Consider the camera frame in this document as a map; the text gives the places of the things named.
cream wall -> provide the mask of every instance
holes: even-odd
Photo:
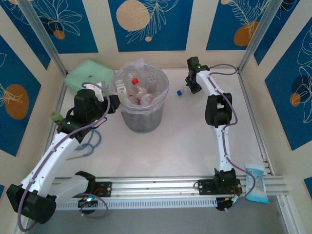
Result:
[[[301,0],[260,65],[257,67],[252,59],[243,72],[275,172],[285,176],[306,233],[312,230],[312,201],[303,179],[311,176],[312,142],[290,150],[264,80],[311,18],[311,9],[311,0]]]
[[[207,41],[219,0],[194,0],[186,51],[118,52],[111,13],[107,0],[83,0],[86,14],[97,43],[98,53],[62,54],[66,68],[72,70],[85,59],[92,59],[114,69],[126,62],[144,58],[160,68],[187,67],[186,60],[198,56],[201,64],[238,65],[244,50],[206,51]]]
[[[0,150],[0,184],[5,185],[0,201],[0,233],[9,234],[16,227],[17,215],[5,191],[10,184],[19,184],[40,159],[52,123],[49,114],[59,97],[62,76],[53,63],[50,63],[48,71],[44,69],[1,7],[0,35],[41,84],[18,155],[14,157]]]

gray floor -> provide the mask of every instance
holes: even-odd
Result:
[[[105,219],[59,211],[29,234],[282,234],[287,233],[276,197],[269,204],[241,201],[228,213],[215,208],[111,210]]]

bottle cap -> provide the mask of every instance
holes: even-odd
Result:
[[[132,84],[137,84],[138,83],[138,79],[137,78],[133,78],[131,82],[132,82]]]

blue cable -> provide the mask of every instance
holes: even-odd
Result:
[[[96,143],[95,145],[92,145],[90,142],[91,142],[91,140],[92,140],[92,138],[93,138],[94,133],[96,133],[96,134],[98,135],[98,141],[97,141],[97,143]],[[102,136],[101,136],[101,134],[99,133],[99,131],[98,131],[98,130],[95,130],[95,129],[92,129],[92,130],[91,130],[91,135],[90,135],[90,138],[89,138],[88,142],[87,142],[87,143],[84,143],[84,144],[82,144],[82,145],[80,145],[80,146],[78,146],[78,147],[76,148],[76,150],[78,150],[78,151],[84,150],[87,146],[90,146],[90,147],[91,147],[91,151],[81,156],[81,157],[87,157],[87,156],[93,154],[94,149],[95,149],[98,145],[100,145],[101,141],[102,141]]]

plastic trash can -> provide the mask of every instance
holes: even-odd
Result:
[[[136,133],[149,133],[155,130],[161,122],[165,98],[169,91],[167,76],[160,69],[149,65],[130,65],[120,69],[110,83],[110,92],[117,94],[115,81],[124,80],[126,89],[132,89],[131,80],[138,78],[141,85],[146,85],[147,77],[153,76],[157,79],[156,92],[158,96],[148,105],[135,105],[130,101],[121,103],[119,109],[126,125]]]

